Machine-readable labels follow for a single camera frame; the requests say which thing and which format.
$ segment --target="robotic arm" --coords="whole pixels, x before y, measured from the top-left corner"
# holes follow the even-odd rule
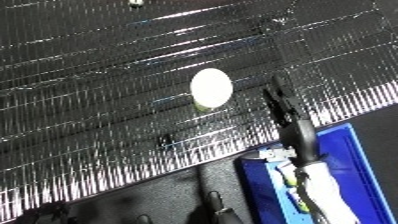
[[[297,167],[298,194],[307,204],[314,223],[358,224],[358,218],[340,195],[340,188],[322,161],[315,128],[302,101],[295,95],[287,77],[274,76],[264,98],[278,126],[285,149],[294,149],[291,158]]]

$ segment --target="black surface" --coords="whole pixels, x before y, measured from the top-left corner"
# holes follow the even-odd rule
[[[349,121],[373,167],[395,217],[398,216],[398,106],[381,109]],[[180,171],[77,204],[83,223],[128,224],[140,214],[154,223],[207,223],[201,206],[203,192],[219,191],[226,206],[241,219],[254,223],[242,193],[233,161],[237,156]]]

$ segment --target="blue tray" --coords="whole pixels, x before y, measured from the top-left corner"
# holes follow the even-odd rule
[[[318,133],[321,152],[341,195],[362,224],[396,224],[376,181],[373,171],[350,124]],[[298,212],[287,197],[282,176],[275,170],[278,163],[242,160],[246,190],[263,224],[309,224],[309,214]]]

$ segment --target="metal bracket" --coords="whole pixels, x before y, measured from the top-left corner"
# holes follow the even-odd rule
[[[285,149],[282,146],[271,147],[267,150],[259,150],[260,159],[266,160],[267,162],[280,162],[289,158],[295,158],[296,156],[296,151],[293,148]]]

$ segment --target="reflective surface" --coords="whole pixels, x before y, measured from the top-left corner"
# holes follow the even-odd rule
[[[0,222],[275,139],[271,75],[317,126],[395,104],[397,49],[372,1],[2,1]],[[209,67],[235,92],[201,113],[189,82]]]

